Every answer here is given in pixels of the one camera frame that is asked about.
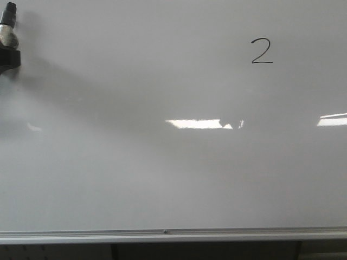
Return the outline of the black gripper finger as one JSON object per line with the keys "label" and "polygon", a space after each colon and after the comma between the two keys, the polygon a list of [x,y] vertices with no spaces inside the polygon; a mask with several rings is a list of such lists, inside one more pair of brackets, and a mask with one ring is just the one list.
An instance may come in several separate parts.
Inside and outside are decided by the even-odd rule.
{"label": "black gripper finger", "polygon": [[18,68],[21,65],[21,52],[19,50],[1,48],[0,62],[0,74],[7,70]]}

